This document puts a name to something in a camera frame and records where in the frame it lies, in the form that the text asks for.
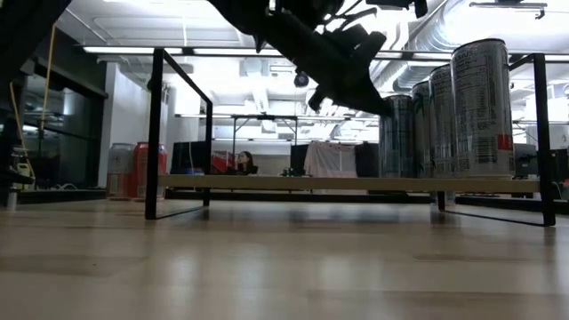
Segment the glass wall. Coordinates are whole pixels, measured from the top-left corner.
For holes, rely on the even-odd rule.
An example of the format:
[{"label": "glass wall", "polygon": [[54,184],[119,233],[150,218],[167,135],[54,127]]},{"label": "glass wall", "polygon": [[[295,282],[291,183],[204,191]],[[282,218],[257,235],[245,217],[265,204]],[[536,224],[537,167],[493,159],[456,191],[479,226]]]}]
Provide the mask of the glass wall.
[{"label": "glass wall", "polygon": [[41,76],[29,76],[25,97],[24,141],[36,184],[40,189],[95,187],[102,106],[69,88],[50,84],[44,110],[45,83]]}]

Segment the silver can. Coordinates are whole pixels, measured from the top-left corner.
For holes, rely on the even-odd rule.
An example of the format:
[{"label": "silver can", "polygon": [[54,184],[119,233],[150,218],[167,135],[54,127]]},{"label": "silver can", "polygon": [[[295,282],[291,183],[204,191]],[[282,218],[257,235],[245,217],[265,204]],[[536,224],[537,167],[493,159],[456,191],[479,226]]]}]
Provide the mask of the silver can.
[{"label": "silver can", "polygon": [[418,178],[432,177],[431,167],[431,116],[429,81],[416,84],[412,89],[414,110],[415,171]]},{"label": "silver can", "polygon": [[380,175],[414,178],[413,100],[403,94],[385,100],[393,108],[393,116],[380,118]]},{"label": "silver can", "polygon": [[453,178],[456,172],[456,135],[451,78],[450,65],[433,69],[429,77],[430,99],[434,117],[432,132],[435,178]]},{"label": "silver can", "polygon": [[461,177],[511,178],[515,162],[506,44],[500,39],[465,44],[453,52],[451,66]]}]

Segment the wooden plank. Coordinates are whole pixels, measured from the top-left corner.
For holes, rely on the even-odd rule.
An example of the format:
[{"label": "wooden plank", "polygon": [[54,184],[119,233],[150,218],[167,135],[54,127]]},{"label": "wooden plank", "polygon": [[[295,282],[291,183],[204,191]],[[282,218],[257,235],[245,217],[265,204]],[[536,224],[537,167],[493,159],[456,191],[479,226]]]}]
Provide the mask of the wooden plank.
[{"label": "wooden plank", "polygon": [[162,175],[160,186],[247,189],[335,189],[378,191],[539,192],[539,181],[388,178],[285,178],[252,176]]}]

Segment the yellow cable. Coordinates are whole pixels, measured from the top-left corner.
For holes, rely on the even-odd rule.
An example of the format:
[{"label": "yellow cable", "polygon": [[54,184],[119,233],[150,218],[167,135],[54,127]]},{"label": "yellow cable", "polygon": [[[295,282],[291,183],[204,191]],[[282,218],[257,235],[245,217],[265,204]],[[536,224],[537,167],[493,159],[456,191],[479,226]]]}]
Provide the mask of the yellow cable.
[{"label": "yellow cable", "polygon": [[45,110],[47,109],[47,99],[50,95],[50,79],[52,77],[53,40],[55,40],[55,25],[52,26],[52,39],[50,40],[50,52],[49,52],[49,57],[47,59],[47,77],[45,79],[44,108],[42,109],[42,117],[40,124],[40,132],[42,134],[44,133]]},{"label": "yellow cable", "polygon": [[21,147],[24,148],[24,156],[26,156],[26,163],[29,166],[30,173],[32,174],[32,177],[35,178],[36,173],[34,172],[34,168],[32,168],[32,163],[29,162],[28,148],[26,148],[26,141],[24,140],[24,134],[22,132],[22,126],[20,122],[20,112],[18,110],[18,107],[16,106],[16,95],[14,94],[14,86],[12,83],[10,83],[10,96],[12,97],[12,107],[14,109],[16,124],[18,125],[18,134],[20,135]]}]

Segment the woman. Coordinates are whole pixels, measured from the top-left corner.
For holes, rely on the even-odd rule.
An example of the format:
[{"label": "woman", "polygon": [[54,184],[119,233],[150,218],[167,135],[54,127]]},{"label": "woman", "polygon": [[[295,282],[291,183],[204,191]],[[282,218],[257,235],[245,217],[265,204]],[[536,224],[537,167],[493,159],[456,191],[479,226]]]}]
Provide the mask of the woman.
[{"label": "woman", "polygon": [[237,157],[237,172],[239,175],[256,174],[257,168],[252,161],[252,155],[249,151],[243,151]]}]

